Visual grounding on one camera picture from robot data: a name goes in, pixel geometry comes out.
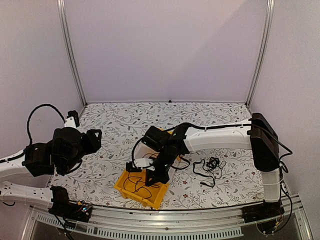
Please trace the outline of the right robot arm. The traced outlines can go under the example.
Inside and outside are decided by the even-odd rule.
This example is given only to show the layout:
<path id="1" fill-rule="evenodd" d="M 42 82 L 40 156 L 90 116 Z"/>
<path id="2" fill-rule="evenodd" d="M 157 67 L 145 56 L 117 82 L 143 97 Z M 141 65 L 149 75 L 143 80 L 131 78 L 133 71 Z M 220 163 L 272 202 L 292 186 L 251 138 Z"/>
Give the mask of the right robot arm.
<path id="1" fill-rule="evenodd" d="M 288 155 L 292 151 L 279 141 L 278 135 L 261 113 L 253 113 L 248 120 L 225 125 L 197 126 L 184 122 L 169 129 L 151 126 L 141 142 L 158 153 L 147 166 L 147 186 L 166 184 L 169 181 L 168 171 L 180 155 L 209 149 L 250 150 L 254 166 L 261 173 L 264 200 L 257 207 L 244 207 L 243 214 L 257 219 L 284 213 L 279 148 L 284 148 Z"/>

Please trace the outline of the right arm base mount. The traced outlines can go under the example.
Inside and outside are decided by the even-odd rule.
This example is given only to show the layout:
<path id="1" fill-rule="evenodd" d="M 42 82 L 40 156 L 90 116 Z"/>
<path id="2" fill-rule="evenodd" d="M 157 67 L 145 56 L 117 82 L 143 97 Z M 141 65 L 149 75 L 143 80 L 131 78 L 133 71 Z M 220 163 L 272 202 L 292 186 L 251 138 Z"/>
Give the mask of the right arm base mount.
<path id="1" fill-rule="evenodd" d="M 241 208 L 245 223 L 257 223 L 257 229 L 264 235 L 274 234 L 283 221 L 285 210 L 282 201 L 266 202 Z"/>

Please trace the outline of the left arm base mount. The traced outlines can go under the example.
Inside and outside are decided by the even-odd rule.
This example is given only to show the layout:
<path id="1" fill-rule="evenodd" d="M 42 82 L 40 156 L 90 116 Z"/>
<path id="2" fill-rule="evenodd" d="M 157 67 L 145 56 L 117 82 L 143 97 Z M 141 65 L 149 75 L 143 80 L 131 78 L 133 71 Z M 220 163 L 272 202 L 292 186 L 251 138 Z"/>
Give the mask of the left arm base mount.
<path id="1" fill-rule="evenodd" d="M 68 220 L 88 223 L 92 214 L 92 204 L 80 202 L 54 202 L 48 212 Z"/>

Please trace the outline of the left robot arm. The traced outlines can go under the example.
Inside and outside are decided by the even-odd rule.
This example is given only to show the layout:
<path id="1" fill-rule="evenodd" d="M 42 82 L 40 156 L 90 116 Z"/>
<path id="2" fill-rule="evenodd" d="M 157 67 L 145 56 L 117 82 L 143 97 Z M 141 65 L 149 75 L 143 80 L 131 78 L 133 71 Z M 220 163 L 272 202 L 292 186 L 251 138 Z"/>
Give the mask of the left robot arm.
<path id="1" fill-rule="evenodd" d="M 48 208 L 49 213 L 65 218 L 88 217 L 92 209 L 84 200 L 69 199 L 61 186 L 31 187 L 9 181 L 16 176 L 40 177 L 58 174 L 66 176 L 80 168 L 83 157 L 96 153 L 102 146 L 102 131 L 79 131 L 79 115 L 75 110 L 62 117 L 63 127 L 56 128 L 52 140 L 34 143 L 30 130 L 31 116 L 27 119 L 28 145 L 15 154 L 0 160 L 0 200 L 24 202 Z"/>

